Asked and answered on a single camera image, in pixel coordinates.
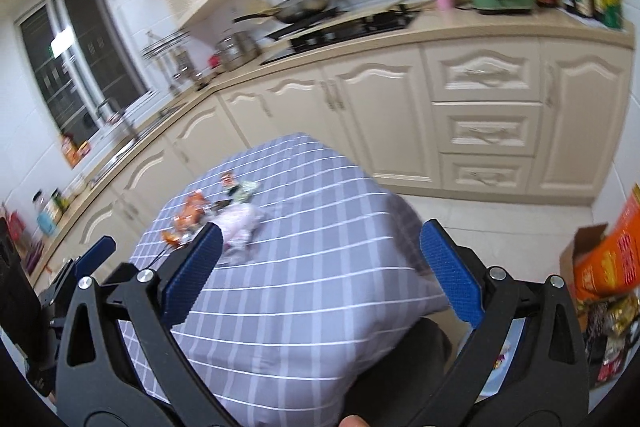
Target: drawer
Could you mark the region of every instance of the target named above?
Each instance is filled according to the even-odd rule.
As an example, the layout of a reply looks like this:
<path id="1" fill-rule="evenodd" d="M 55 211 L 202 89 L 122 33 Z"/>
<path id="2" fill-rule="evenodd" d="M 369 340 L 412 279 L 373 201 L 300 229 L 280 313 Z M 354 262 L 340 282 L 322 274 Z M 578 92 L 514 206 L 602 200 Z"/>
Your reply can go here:
<path id="1" fill-rule="evenodd" d="M 533 156 L 541 113 L 540 103 L 433 103 L 438 150 Z"/>
<path id="2" fill-rule="evenodd" d="M 464 39 L 423 51 L 433 102 L 540 101 L 537 39 Z"/>
<path id="3" fill-rule="evenodd" d="M 442 154 L 440 162 L 445 190 L 524 194 L 532 158 Z"/>

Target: metal screw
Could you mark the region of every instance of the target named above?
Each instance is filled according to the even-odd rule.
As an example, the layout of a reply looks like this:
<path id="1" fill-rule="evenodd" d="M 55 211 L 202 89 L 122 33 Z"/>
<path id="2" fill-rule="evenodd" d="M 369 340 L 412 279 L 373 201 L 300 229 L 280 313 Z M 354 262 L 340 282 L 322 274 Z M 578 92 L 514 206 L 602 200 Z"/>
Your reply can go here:
<path id="1" fill-rule="evenodd" d="M 559 275 L 552 275 L 551 279 L 549 279 L 549 282 L 551 283 L 551 286 L 555 288 L 561 288 L 562 286 L 564 286 L 564 279 Z"/>
<path id="2" fill-rule="evenodd" d="M 91 286 L 94 283 L 94 280 L 91 279 L 91 277 L 82 277 L 82 279 L 80 280 L 80 282 L 78 283 L 78 287 L 81 290 L 86 290 L 87 288 L 89 288 L 89 286 Z"/>
<path id="3" fill-rule="evenodd" d="M 491 270 L 489 270 L 489 277 L 497 281 L 504 281 L 507 278 L 507 272 L 505 272 L 499 266 L 494 266 Z"/>
<path id="4" fill-rule="evenodd" d="M 138 272 L 138 275 L 136 275 L 136 279 L 138 279 L 139 282 L 149 282 L 153 278 L 154 271 L 149 269 L 142 270 Z"/>

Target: blue gripper pad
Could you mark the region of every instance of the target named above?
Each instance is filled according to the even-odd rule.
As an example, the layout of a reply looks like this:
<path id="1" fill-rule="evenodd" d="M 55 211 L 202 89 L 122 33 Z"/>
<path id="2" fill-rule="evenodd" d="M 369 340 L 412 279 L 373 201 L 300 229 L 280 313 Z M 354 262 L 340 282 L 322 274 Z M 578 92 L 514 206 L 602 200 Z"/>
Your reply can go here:
<path id="1" fill-rule="evenodd" d="M 462 259 L 452 245 L 449 237 L 444 237 L 437 227 L 437 221 L 427 221 L 420 232 L 420 249 L 453 310 L 461 321 L 471 324 L 475 329 L 480 325 L 482 292 L 478 282 L 466 269 Z"/>
<path id="2" fill-rule="evenodd" d="M 188 258 L 164 289 L 160 322 L 167 328 L 187 320 L 198 295 L 222 255 L 222 231 L 216 225 L 198 234 Z"/>
<path id="3" fill-rule="evenodd" d="M 113 240 L 113 237 L 103 235 L 95 245 L 76 260 L 76 267 L 74 268 L 76 280 L 90 276 L 115 251 L 116 242 Z"/>

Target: wok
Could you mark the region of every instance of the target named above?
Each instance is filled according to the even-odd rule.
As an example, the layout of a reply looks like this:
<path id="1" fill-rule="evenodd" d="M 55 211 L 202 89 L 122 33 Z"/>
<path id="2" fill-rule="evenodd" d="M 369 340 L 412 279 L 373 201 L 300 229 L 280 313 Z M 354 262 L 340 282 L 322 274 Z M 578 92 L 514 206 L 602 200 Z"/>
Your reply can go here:
<path id="1" fill-rule="evenodd" d="M 275 17 L 282 23 L 295 24 L 326 10 L 331 0 L 284 0 L 277 6 L 252 13 L 234 19 L 234 22 L 246 21 L 249 19 L 259 19 L 263 17 Z"/>

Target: sink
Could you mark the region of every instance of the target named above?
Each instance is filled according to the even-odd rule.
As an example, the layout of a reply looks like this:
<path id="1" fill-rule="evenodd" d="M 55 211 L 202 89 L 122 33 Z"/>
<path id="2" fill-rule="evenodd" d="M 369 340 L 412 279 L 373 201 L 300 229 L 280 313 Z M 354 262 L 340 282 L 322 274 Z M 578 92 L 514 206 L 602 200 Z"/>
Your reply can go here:
<path id="1" fill-rule="evenodd" d="M 127 153 L 133 149 L 133 147 L 140 140 L 148 136 L 153 130 L 155 130 L 162 122 L 167 120 L 173 113 L 177 112 L 182 108 L 182 105 L 174 105 L 173 107 L 167 107 L 166 109 L 161 110 L 158 113 L 158 116 L 155 120 L 151 121 L 146 127 L 140 129 L 138 131 L 138 139 L 132 138 L 126 144 L 124 144 L 118 151 L 111 157 L 111 159 L 102 166 L 102 168 L 98 171 L 98 173 L 91 179 L 89 182 L 90 186 L 93 188 L 97 185 L 101 179 L 103 179 L 110 171 L 113 169 L 120 161 L 127 155 Z"/>

